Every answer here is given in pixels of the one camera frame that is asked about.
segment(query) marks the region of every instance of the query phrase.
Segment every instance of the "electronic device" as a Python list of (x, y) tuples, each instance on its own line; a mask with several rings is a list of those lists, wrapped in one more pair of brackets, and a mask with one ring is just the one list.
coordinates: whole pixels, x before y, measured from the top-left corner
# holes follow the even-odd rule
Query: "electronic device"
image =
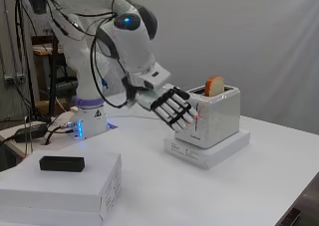
[(45, 171), (82, 172), (85, 168), (84, 157), (43, 156), (40, 159), (40, 169)]
[(17, 143), (29, 142), (32, 139), (43, 137), (48, 131), (47, 125), (45, 123), (32, 125), (29, 127), (24, 127), (18, 129), (13, 135), (13, 139)]

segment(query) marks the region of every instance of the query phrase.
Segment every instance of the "black box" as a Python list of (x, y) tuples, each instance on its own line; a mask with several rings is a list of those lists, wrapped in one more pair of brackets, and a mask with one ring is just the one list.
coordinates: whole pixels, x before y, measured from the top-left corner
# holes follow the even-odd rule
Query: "black box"
[(40, 159), (41, 170), (82, 172), (85, 168), (84, 157), (43, 156)]

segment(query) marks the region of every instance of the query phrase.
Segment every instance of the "robot finger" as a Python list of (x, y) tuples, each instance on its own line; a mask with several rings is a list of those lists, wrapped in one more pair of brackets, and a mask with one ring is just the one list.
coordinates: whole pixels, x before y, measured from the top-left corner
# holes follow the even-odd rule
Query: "robot finger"
[(179, 113), (182, 111), (182, 108), (180, 107), (180, 105), (178, 105), (175, 101), (173, 101), (172, 99), (168, 99), (166, 101), (166, 103), (168, 105), (170, 105), (170, 107), (176, 111), (178, 111)]
[(172, 117), (176, 116), (176, 112), (166, 103), (163, 103), (161, 105), (161, 107), (168, 113), (170, 114)]
[(188, 114), (188, 113), (185, 113), (182, 117), (188, 123), (192, 123), (193, 122), (193, 117), (191, 117), (190, 114)]
[(183, 106), (183, 107), (185, 107), (185, 108), (188, 106), (187, 102), (186, 102), (184, 99), (182, 99), (179, 95), (174, 94), (174, 95), (172, 96), (172, 98), (173, 98), (177, 103), (179, 103), (181, 106)]
[(172, 124), (172, 125), (171, 125), (171, 128), (174, 129), (174, 130), (176, 130), (176, 131), (180, 131), (180, 130), (181, 130), (181, 127), (180, 127), (179, 124), (177, 124), (177, 123)]
[(171, 120), (171, 116), (161, 107), (156, 108), (156, 112), (166, 121), (169, 122)]
[(194, 108), (191, 108), (190, 110), (188, 110), (188, 112), (191, 114), (192, 117), (199, 117), (198, 112)]
[(186, 123), (186, 121), (183, 120), (182, 118), (179, 119), (177, 122), (178, 122), (178, 124), (179, 124), (179, 126), (180, 126), (181, 128), (183, 128), (183, 129), (186, 129), (186, 128), (187, 128), (187, 123)]

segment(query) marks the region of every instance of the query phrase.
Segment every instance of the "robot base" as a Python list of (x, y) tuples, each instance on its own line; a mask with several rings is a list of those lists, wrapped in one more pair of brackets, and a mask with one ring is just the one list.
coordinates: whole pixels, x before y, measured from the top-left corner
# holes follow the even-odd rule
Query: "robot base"
[(103, 105), (89, 108), (78, 107), (78, 112), (71, 117), (70, 121), (76, 123), (75, 138), (90, 138), (109, 129)]
[(211, 169), (249, 145), (250, 132), (240, 130), (209, 149), (203, 149), (179, 139), (166, 138), (164, 151), (203, 169)]

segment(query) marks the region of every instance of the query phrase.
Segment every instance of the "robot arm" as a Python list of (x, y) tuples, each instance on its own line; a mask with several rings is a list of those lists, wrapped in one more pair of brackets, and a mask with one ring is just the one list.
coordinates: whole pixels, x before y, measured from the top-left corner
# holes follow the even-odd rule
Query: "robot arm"
[[(170, 73), (155, 61), (151, 52), (151, 40), (158, 28), (152, 12), (130, 0), (29, 1), (35, 13), (47, 13), (52, 29), (64, 47), (68, 65), (77, 71), (77, 95), (82, 100), (92, 102), (98, 97), (104, 98), (99, 91), (102, 83), (95, 77), (97, 71), (93, 62), (98, 63), (96, 68), (103, 74), (113, 65), (125, 73), (123, 83), (129, 100), (136, 99), (175, 130), (187, 128), (192, 123), (196, 111), (186, 102), (189, 95), (165, 84)], [(41, 1), (45, 10), (37, 8)], [(100, 21), (93, 31), (95, 34), (88, 36), (86, 29), (97, 21), (97, 16), (106, 12), (114, 19)]]

